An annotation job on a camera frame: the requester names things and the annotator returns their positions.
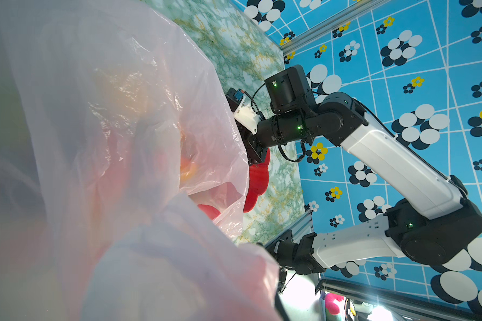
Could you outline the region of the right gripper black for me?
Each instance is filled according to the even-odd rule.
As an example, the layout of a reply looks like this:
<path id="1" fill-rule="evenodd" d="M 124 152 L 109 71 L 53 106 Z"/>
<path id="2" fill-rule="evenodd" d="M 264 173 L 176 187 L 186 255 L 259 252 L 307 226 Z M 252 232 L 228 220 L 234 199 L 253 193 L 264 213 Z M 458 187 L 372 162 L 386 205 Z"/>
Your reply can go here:
<path id="1" fill-rule="evenodd" d="M 250 165 L 258 165 L 265 161 L 267 149 L 257 140 L 256 135 L 245 129 L 240 123 L 235 120 L 240 137 L 246 149 L 248 163 Z"/>

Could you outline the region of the pink translucent plastic bag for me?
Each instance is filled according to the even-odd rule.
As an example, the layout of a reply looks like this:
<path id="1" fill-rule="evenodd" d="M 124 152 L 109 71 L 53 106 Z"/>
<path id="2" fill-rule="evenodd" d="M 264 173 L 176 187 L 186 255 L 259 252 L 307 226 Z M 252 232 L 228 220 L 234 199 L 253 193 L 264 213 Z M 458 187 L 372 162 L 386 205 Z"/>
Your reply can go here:
<path id="1" fill-rule="evenodd" d="M 140 1 L 0 1 L 0 320 L 278 320 L 231 240 L 248 163 L 212 62 Z"/>

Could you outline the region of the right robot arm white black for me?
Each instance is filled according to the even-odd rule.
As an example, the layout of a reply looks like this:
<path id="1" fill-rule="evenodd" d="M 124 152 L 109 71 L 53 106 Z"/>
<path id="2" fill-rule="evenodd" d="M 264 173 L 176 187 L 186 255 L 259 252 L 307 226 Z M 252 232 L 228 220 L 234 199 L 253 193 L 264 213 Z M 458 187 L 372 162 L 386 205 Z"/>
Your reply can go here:
<path id="1" fill-rule="evenodd" d="M 230 88 L 226 99 L 244 143 L 248 164 L 262 165 L 272 147 L 299 143 L 301 158 L 325 155 L 317 137 L 356 157 L 352 183 L 369 185 L 381 177 L 402 195 L 389 207 L 373 201 L 357 226 L 327 234 L 311 232 L 298 242 L 291 230 L 276 237 L 267 251 L 297 274 L 322 273 L 358 260 L 407 257 L 441 266 L 466 250 L 482 234 L 482 214 L 464 184 L 444 175 L 403 145 L 359 100 L 339 90 L 325 71 L 305 72 L 295 65 L 265 80 L 272 116 L 254 96 Z"/>

